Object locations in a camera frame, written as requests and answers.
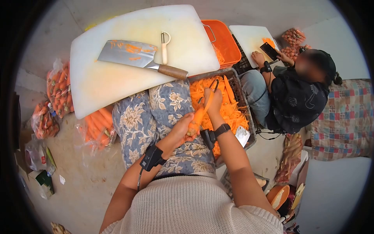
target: orange bowl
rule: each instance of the orange bowl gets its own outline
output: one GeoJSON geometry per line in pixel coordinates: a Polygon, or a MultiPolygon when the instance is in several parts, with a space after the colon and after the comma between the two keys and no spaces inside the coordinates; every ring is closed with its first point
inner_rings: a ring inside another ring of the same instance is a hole
{"type": "Polygon", "coordinates": [[[270,205],[273,206],[275,203],[276,198],[278,197],[278,194],[280,194],[282,191],[282,197],[280,199],[279,205],[275,208],[275,210],[278,210],[283,203],[287,200],[287,197],[289,195],[289,185],[276,185],[274,186],[270,192],[266,195],[267,200],[270,202],[270,205]]]}

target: white knit sweater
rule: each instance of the white knit sweater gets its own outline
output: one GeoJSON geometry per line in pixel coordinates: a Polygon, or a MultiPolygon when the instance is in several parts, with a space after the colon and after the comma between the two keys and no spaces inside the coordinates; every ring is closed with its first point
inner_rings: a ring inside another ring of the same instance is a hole
{"type": "Polygon", "coordinates": [[[120,221],[103,234],[283,233],[283,225],[255,206],[235,207],[221,182],[205,176],[175,176],[138,192],[120,221]]]}

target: black plastic crate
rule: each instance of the black plastic crate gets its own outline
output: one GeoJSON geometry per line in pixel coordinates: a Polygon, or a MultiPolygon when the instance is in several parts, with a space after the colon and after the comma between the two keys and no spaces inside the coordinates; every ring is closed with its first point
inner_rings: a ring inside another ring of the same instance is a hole
{"type": "Polygon", "coordinates": [[[242,58],[240,59],[240,61],[237,62],[236,64],[234,64],[232,66],[232,68],[234,68],[236,70],[236,72],[237,72],[238,75],[243,74],[243,73],[245,73],[245,72],[247,72],[249,70],[253,70],[254,68],[251,67],[251,64],[249,63],[249,61],[247,59],[247,56],[245,56],[245,53],[244,53],[243,49],[239,45],[239,43],[236,40],[236,38],[234,37],[234,35],[232,35],[232,36],[234,38],[234,41],[235,41],[237,47],[240,50],[240,53],[242,54],[242,58]]]}
{"type": "MultiPolygon", "coordinates": [[[[240,83],[239,77],[237,75],[237,72],[233,68],[225,68],[214,72],[208,72],[205,74],[200,74],[194,77],[189,78],[190,83],[194,81],[198,81],[201,79],[207,79],[214,76],[221,76],[223,77],[225,75],[230,83],[231,89],[234,92],[235,100],[238,102],[238,107],[244,107],[240,108],[239,110],[245,115],[246,119],[249,121],[249,133],[251,134],[249,136],[249,139],[247,141],[247,144],[245,144],[244,149],[249,149],[255,142],[256,142],[256,133],[255,133],[255,127],[253,125],[252,115],[249,110],[247,98],[245,97],[243,91],[242,91],[242,85],[240,83]]],[[[217,159],[217,165],[218,167],[223,165],[222,158],[218,157],[217,159]]]]}

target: wooden knife handle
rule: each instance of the wooden knife handle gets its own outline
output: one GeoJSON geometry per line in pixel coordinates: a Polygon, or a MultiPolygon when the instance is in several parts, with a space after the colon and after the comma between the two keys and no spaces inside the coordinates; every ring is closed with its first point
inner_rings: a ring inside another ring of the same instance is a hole
{"type": "Polygon", "coordinates": [[[179,80],[185,80],[188,75],[188,71],[162,64],[160,64],[158,72],[167,76],[177,78],[179,80]]]}

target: blue jeans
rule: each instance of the blue jeans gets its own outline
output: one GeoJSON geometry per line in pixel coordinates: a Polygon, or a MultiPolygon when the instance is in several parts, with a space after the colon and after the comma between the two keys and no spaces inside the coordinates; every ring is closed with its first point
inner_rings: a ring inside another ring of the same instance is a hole
{"type": "Polygon", "coordinates": [[[269,113],[271,103],[264,77],[257,70],[250,70],[239,75],[239,78],[241,78],[242,89],[247,97],[248,105],[252,108],[260,124],[267,128],[265,117],[269,113]]]}

